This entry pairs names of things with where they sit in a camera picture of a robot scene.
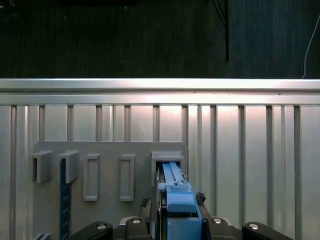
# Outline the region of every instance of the white cable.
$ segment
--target white cable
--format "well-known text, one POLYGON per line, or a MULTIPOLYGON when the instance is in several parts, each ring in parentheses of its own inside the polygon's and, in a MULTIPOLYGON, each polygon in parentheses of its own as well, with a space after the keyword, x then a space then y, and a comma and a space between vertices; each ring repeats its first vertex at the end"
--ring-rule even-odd
POLYGON ((315 24, 315 27, 314 27, 314 30, 313 30, 313 34, 311 36, 308 48, 306 49, 306 53, 305 53, 305 56, 304 56, 304 64, 303 64, 303 76, 301 77, 301 79, 304 79, 306 74, 307 74, 307 67, 306 66, 307 66, 308 53, 309 53, 309 49, 310 49, 311 43, 312 43, 312 41, 314 39, 316 30, 317 30, 317 27, 318 27, 318 24, 319 24, 319 20, 320 20, 320 14, 319 14, 318 20, 316 21, 316 24, 315 24))

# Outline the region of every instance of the dark background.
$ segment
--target dark background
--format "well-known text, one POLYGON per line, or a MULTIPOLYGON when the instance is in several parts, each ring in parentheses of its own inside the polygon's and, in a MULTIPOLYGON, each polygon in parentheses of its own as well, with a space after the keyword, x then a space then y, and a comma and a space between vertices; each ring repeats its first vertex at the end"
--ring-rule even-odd
MULTIPOLYGON (((320 13, 319 0, 229 0, 226 62, 211 0, 16 1, 17 16, 0 9, 0 78, 299 79, 320 13)), ((320 79, 320 26, 306 78, 320 79)))

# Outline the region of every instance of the horizontal metal beam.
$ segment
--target horizontal metal beam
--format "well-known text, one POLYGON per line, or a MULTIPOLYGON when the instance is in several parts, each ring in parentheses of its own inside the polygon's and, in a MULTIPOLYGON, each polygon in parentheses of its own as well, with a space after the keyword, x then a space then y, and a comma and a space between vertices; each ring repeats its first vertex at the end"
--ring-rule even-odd
POLYGON ((319 92, 320 79, 0 78, 0 92, 8 93, 191 90, 319 92))
POLYGON ((230 92, 119 92, 106 94, 0 93, 0 106, 29 105, 320 105, 318 94, 230 92))

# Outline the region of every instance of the blue ruler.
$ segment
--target blue ruler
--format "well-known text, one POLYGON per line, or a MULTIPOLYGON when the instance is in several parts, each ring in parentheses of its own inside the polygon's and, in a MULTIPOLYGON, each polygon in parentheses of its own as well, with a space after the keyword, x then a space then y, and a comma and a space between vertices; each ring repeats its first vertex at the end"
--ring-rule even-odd
POLYGON ((66 160, 60 162, 60 240, 71 236, 71 183, 66 183, 66 160))

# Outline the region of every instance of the screw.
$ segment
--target screw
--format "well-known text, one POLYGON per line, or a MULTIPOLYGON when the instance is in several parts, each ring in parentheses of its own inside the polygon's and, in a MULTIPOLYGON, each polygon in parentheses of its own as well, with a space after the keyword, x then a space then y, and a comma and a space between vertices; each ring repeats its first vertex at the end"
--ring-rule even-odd
POLYGON ((139 223, 141 223, 140 219, 134 219, 134 220, 132 220, 132 222, 133 222, 134 224, 139 224, 139 223))
POLYGON ((102 229, 105 229, 107 226, 105 224, 100 224, 96 227, 96 229, 98 230, 102 230, 102 229))
POLYGON ((214 221, 215 224, 222 223, 221 219, 219 219, 219 218, 214 218, 212 221, 214 221))
POLYGON ((253 230, 258 230, 258 229, 259 229, 259 226, 252 223, 252 224, 249 225, 249 228, 251 228, 251 229, 253 229, 253 230))

